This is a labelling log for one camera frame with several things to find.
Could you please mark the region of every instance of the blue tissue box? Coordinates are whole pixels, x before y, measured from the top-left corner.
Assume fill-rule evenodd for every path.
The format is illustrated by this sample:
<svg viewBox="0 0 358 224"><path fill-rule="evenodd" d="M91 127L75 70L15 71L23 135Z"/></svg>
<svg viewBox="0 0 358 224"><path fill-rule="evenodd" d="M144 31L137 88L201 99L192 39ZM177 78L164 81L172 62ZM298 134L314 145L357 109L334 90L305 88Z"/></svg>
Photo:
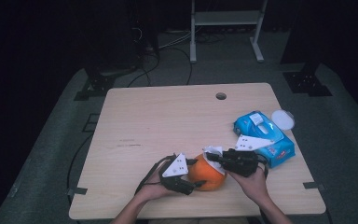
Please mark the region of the blue tissue box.
<svg viewBox="0 0 358 224"><path fill-rule="evenodd" d="M234 132L237 135L243 134L273 140L275 142L273 145L261 147L255 151L266 157L270 168L274 168L296 155L295 144L260 111L253 111L238 118L234 122Z"/></svg>

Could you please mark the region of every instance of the white lid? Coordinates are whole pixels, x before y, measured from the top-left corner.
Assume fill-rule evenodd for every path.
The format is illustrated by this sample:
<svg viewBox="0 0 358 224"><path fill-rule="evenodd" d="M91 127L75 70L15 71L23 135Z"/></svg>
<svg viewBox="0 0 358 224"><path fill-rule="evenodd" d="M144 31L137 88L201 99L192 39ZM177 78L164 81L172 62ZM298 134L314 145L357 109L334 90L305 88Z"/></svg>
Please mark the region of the white lid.
<svg viewBox="0 0 358 224"><path fill-rule="evenodd" d="M290 112L276 110L272 113L271 119L281 130L290 130L295 127L295 118Z"/></svg>

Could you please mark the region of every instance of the white metal frame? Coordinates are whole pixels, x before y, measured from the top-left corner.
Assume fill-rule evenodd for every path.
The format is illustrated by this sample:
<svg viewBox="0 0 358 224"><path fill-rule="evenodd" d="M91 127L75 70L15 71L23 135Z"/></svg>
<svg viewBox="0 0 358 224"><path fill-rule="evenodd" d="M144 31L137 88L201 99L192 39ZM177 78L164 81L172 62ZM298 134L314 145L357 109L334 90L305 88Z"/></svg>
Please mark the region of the white metal frame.
<svg viewBox="0 0 358 224"><path fill-rule="evenodd" d="M255 36L250 37L252 48L255 52L255 57L259 63L264 62L264 57L261 54L260 47L257 41L261 31L261 25L264 20L264 15L268 0L263 0L263 5L260 10L250 11L207 11L196 12L195 0L191 2L191 40L190 40L190 61L197 62L196 52L196 26L199 25L242 25L255 24Z"/></svg>

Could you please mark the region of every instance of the table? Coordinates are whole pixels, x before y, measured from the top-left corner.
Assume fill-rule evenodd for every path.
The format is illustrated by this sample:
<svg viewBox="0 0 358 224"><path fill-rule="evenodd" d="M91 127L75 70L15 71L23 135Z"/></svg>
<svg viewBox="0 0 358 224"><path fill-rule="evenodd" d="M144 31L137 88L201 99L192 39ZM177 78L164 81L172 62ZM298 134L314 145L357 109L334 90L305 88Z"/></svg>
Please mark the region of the table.
<svg viewBox="0 0 358 224"><path fill-rule="evenodd" d="M228 150L238 140L232 131L236 118L253 110L269 117L280 108L268 83L110 90L78 182L87 193L75 195L70 217L115 217L155 162L180 152L194 158L207 146ZM285 214L321 214L324 201L317 189L304 188L314 180L292 132L285 133L295 142L296 156L270 170L270 196ZM228 176L216 191L152 201L139 218L258 215L258 207Z"/></svg>
<svg viewBox="0 0 358 224"><path fill-rule="evenodd" d="M260 10L248 11L205 11L196 12L195 1L191 2L191 39L190 39L190 61L197 62L196 48L196 26L202 25L244 25L255 24L255 36L250 37L255 57L259 63L264 62L264 57L258 47L257 41L263 24L268 0L263 0Z"/></svg>

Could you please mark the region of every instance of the gray carpet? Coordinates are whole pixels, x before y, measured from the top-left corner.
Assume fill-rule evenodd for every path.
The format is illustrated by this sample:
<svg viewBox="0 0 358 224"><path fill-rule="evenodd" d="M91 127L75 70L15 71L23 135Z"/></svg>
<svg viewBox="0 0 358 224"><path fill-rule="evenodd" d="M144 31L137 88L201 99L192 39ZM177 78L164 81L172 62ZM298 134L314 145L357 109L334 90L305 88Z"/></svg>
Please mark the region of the gray carpet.
<svg viewBox="0 0 358 224"><path fill-rule="evenodd" d="M281 107L296 119L293 133L315 181L325 187L322 196L333 223L358 223L358 105L343 87L337 74L321 65L316 76L333 96L309 97L292 93L282 72L298 71L303 64L280 64L288 33L262 33L259 45L265 57L257 63L249 44L250 34L226 35L220 42L197 47L198 62L192 65L190 85L267 82ZM160 35L163 45L178 36ZM188 42L174 46L187 52ZM149 73L152 86L185 85L190 64L182 51L166 49L158 67ZM157 60L145 57L145 69ZM143 71L117 79L124 88ZM70 188L80 176L89 149L90 133L83 128L93 113L100 113L103 97L74 101L87 80L84 70L74 74L52 111L43 131L19 175L18 191L7 197L0 209L0 223L76 223L68 217L67 173L72 158ZM147 86L140 77L131 86ZM330 223L327 214L291 216L295 223ZM108 223L109 220L81 220L80 223Z"/></svg>

